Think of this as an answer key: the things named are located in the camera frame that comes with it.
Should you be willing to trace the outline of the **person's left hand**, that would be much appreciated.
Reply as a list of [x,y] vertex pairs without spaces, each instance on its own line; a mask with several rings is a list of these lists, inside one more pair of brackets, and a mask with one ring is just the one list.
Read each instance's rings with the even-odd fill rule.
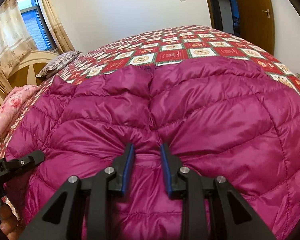
[[12,209],[7,204],[2,204],[0,208],[1,224],[0,229],[9,240],[18,240],[24,228],[18,222],[17,217],[12,213]]

